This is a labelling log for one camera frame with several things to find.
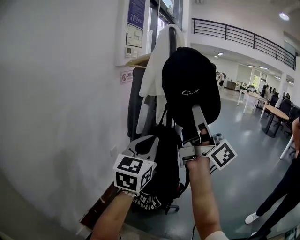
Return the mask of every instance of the balcony railing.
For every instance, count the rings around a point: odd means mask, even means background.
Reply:
[[[192,18],[194,34],[204,34],[238,42],[264,52],[295,70],[296,57],[272,41],[250,31],[228,24]]]

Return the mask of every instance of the bracelet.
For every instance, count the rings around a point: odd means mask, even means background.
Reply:
[[[129,192],[127,190],[122,190],[121,192],[125,193],[126,195],[130,196],[130,197],[136,197],[136,196],[139,196],[140,194],[139,193],[133,193],[133,192]]]

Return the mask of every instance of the black pants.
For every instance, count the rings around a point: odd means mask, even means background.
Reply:
[[[256,211],[257,216],[262,216],[276,203],[280,198],[285,196],[282,203],[258,230],[262,232],[266,229],[271,229],[280,219],[282,219],[290,210],[297,206],[300,202],[299,184],[300,184],[300,154],[297,159],[292,161],[292,164],[286,171],[283,179],[277,185],[273,193]]]

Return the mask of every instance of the recessed light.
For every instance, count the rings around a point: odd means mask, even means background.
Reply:
[[[279,16],[280,16],[283,20],[285,20],[285,21],[289,21],[289,20],[290,20],[289,16],[286,15],[285,13],[280,13]]]

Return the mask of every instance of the white embroidered logo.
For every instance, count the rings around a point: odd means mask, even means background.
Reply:
[[[196,93],[197,91],[199,91],[199,89],[197,89],[195,92],[191,92],[191,91],[183,91],[182,95],[192,95],[194,93]]]

